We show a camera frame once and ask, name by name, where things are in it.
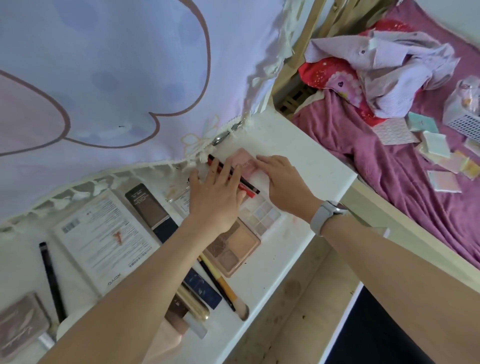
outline white basket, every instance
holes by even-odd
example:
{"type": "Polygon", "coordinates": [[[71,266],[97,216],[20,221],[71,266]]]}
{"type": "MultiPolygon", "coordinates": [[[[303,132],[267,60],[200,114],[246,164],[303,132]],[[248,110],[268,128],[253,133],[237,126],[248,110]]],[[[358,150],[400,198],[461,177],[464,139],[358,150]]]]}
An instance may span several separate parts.
{"type": "Polygon", "coordinates": [[[480,143],[480,117],[462,107],[461,98],[456,92],[453,92],[445,102],[442,122],[480,143]]]}

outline crumpled clothing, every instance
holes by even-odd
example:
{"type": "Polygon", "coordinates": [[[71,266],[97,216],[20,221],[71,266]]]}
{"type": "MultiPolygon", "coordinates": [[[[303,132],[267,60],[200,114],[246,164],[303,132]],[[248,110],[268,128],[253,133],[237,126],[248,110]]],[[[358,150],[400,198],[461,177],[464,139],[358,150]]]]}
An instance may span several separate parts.
{"type": "Polygon", "coordinates": [[[460,58],[449,43],[424,32],[369,32],[369,36],[312,39],[305,51],[308,63],[342,58],[356,70],[375,116],[404,117],[415,93],[433,90],[453,75],[460,58]]]}

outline watch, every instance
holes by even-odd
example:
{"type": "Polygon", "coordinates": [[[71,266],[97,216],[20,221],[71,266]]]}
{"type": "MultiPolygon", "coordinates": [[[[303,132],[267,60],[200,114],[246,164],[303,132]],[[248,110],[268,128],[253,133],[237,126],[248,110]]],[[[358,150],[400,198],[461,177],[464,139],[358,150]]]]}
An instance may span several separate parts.
{"type": "Polygon", "coordinates": [[[320,235],[320,230],[329,218],[333,215],[345,215],[348,209],[339,202],[324,201],[318,208],[310,222],[310,228],[317,235],[320,235]]]}

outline bed sheet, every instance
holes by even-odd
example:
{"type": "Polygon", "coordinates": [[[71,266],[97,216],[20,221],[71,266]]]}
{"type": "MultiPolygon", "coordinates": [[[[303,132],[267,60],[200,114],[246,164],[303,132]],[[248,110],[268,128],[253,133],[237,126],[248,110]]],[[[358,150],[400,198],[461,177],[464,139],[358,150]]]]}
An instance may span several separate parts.
{"type": "MultiPolygon", "coordinates": [[[[465,137],[441,124],[444,102],[457,81],[470,74],[480,77],[480,51],[439,26],[412,0],[392,8],[387,17],[450,43],[461,57],[454,77],[437,90],[419,93],[412,111],[433,117],[451,149],[480,164],[480,158],[463,146],[465,137]]],[[[382,145],[353,106],[331,90],[324,90],[324,96],[302,108],[292,122],[336,157],[352,163],[380,196],[480,269],[480,177],[471,181],[460,173],[456,177],[461,194],[435,192],[427,171],[444,169],[426,161],[415,151],[416,144],[382,145]]]]}

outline watch strap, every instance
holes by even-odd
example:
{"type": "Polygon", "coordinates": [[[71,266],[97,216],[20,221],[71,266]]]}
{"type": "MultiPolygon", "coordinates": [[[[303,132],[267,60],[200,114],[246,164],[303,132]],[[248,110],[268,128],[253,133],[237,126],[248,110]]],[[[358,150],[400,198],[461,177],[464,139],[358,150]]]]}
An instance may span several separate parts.
{"type": "Polygon", "coordinates": [[[310,228],[317,235],[320,235],[320,229],[325,224],[325,221],[327,221],[329,218],[331,218],[334,215],[333,211],[330,211],[324,206],[325,203],[329,203],[329,202],[324,202],[318,208],[317,212],[315,212],[315,215],[310,221],[310,228]]]}

